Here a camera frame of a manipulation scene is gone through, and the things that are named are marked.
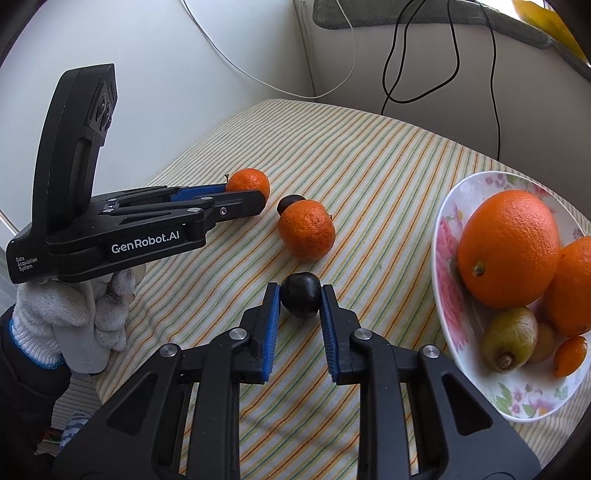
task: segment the gripper logo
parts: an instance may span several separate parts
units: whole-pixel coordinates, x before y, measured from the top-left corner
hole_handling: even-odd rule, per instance
[[[130,241],[126,241],[121,244],[111,245],[111,252],[114,254],[120,254],[123,252],[130,252],[138,248],[150,247],[152,245],[165,244],[174,240],[179,240],[180,235],[178,230],[173,232],[161,233],[156,236],[148,236],[147,238],[135,238]]]

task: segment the black sleeve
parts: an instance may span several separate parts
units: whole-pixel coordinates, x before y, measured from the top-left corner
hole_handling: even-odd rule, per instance
[[[12,341],[11,318],[12,308],[0,317],[0,469],[13,473],[6,478],[51,478],[51,463],[35,451],[72,374],[66,364],[33,363]]]

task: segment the metal screw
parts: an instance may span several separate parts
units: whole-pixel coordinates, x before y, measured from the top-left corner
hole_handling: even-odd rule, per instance
[[[160,355],[162,356],[166,356],[166,357],[171,357],[171,356],[175,356],[178,352],[178,346],[176,346],[174,343],[167,343],[166,345],[163,345],[160,347]]]
[[[435,345],[425,345],[423,347],[423,355],[429,358],[437,358],[441,355],[441,350]]]
[[[248,332],[244,328],[233,328],[230,330],[230,338],[232,340],[244,340]]]
[[[355,330],[354,335],[359,340],[369,340],[372,336],[372,332],[367,328],[358,328]]]

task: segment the white plate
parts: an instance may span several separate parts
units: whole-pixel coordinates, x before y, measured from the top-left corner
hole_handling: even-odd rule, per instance
[[[583,236],[569,211],[540,185],[511,173],[476,173],[458,183],[439,210],[431,245],[431,278],[441,328],[456,364],[507,420],[536,421],[557,411],[573,395],[587,372],[591,355],[565,378],[553,375],[554,355],[542,364],[525,364],[506,375],[483,363],[480,339],[495,312],[463,286],[456,267],[457,243],[474,211],[503,190],[524,190],[538,196],[552,211],[563,246]],[[585,337],[591,343],[591,332]]]

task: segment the orange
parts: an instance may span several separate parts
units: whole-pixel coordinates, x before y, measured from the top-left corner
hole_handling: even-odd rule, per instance
[[[315,261],[335,244],[335,226],[321,203],[300,200],[287,207],[279,218],[279,235],[300,261]]]
[[[552,281],[560,255],[552,212],[535,195],[499,192],[468,220],[457,266],[469,292],[498,310],[525,307]]]
[[[554,354],[554,375],[567,377],[581,366],[587,356],[587,339],[573,337],[565,340]]]
[[[238,170],[226,183],[226,192],[259,190],[265,196],[265,203],[271,194],[271,185],[267,176],[255,168]]]
[[[584,236],[560,251],[544,307],[561,335],[574,337],[591,329],[591,236]]]

